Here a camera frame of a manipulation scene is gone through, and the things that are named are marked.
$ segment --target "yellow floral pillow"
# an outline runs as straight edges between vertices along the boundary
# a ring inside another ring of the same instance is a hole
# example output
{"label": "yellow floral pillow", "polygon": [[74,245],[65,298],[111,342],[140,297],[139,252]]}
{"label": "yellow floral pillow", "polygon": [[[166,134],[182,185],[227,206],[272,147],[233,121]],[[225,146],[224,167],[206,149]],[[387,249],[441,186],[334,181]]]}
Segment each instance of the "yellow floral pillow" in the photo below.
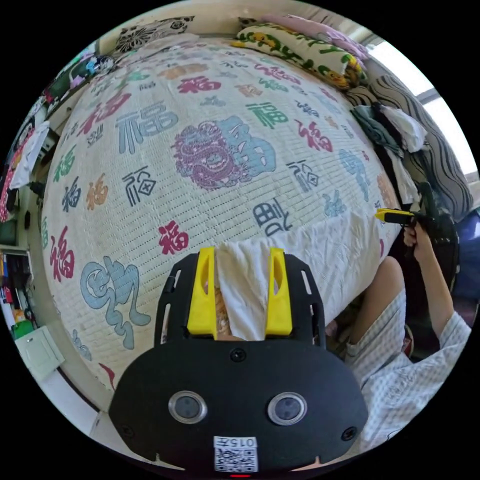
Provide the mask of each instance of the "yellow floral pillow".
{"label": "yellow floral pillow", "polygon": [[349,90],[367,80],[365,72],[351,53],[276,23],[248,26],[238,33],[231,45],[280,57],[314,73],[340,90]]}

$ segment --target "white bedsheet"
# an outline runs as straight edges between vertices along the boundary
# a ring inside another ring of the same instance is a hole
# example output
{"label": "white bedsheet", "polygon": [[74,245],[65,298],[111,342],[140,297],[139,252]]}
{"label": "white bedsheet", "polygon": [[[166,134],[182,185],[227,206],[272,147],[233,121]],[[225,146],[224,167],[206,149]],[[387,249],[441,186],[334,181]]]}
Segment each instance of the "white bedsheet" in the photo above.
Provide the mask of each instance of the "white bedsheet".
{"label": "white bedsheet", "polygon": [[349,209],[341,216],[275,237],[220,245],[216,251],[218,281],[232,334],[244,340],[265,337],[271,247],[282,248],[310,266],[328,325],[372,282],[388,253],[381,251],[381,229],[380,222],[365,211]]}

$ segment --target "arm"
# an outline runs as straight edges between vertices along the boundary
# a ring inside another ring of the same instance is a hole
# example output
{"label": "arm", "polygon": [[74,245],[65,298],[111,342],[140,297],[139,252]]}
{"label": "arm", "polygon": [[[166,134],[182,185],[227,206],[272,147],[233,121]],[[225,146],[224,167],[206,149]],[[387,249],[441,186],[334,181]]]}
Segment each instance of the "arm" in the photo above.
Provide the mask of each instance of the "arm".
{"label": "arm", "polygon": [[431,326],[437,338],[440,338],[445,326],[454,314],[452,296],[433,248],[419,260],[418,264],[425,284]]}

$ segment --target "label sticker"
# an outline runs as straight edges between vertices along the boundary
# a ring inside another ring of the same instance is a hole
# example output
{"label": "label sticker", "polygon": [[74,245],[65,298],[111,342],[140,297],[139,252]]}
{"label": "label sticker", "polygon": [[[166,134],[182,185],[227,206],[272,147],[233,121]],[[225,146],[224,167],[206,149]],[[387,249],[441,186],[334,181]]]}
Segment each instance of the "label sticker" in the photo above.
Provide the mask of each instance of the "label sticker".
{"label": "label sticker", "polygon": [[254,436],[214,436],[213,448],[217,472],[259,471],[257,439]]}

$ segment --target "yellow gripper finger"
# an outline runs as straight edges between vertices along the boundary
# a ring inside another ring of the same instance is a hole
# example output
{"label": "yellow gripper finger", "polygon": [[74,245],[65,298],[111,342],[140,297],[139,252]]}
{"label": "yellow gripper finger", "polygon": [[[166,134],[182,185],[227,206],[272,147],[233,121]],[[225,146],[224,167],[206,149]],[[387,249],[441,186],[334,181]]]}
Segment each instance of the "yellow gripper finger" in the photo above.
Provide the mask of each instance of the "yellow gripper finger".
{"label": "yellow gripper finger", "polygon": [[405,215],[406,217],[414,216],[414,214],[411,211],[396,210],[394,208],[378,208],[376,210],[375,218],[384,222],[386,214]]}
{"label": "yellow gripper finger", "polygon": [[214,247],[200,249],[186,328],[190,335],[212,335],[216,340],[214,261]]}
{"label": "yellow gripper finger", "polygon": [[[278,291],[275,292],[275,281]],[[292,333],[289,282],[285,255],[281,248],[270,248],[268,303],[265,336],[288,337]]]}

